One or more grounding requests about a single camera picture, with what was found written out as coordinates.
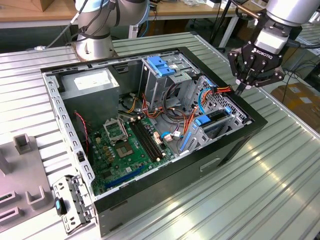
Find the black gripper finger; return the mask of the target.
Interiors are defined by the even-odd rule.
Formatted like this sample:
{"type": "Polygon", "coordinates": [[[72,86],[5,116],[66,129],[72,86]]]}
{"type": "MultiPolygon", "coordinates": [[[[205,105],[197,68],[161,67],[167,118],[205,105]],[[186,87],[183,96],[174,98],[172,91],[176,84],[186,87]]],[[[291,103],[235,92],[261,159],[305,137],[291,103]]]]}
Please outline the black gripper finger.
{"type": "Polygon", "coordinates": [[[273,73],[269,75],[264,75],[264,76],[253,76],[253,74],[250,74],[246,80],[244,80],[244,84],[246,86],[251,86],[251,87],[264,87],[267,85],[271,85],[277,82],[281,82],[285,78],[285,72],[282,67],[277,67],[274,69],[273,73]]]}
{"type": "Polygon", "coordinates": [[[235,95],[241,95],[243,91],[246,89],[246,84],[244,83],[244,77],[246,76],[242,70],[242,67],[239,63],[239,57],[242,54],[241,48],[231,49],[228,54],[227,58],[229,61],[230,69],[232,75],[236,77],[235,82],[238,84],[237,89],[235,90],[235,95]]]}

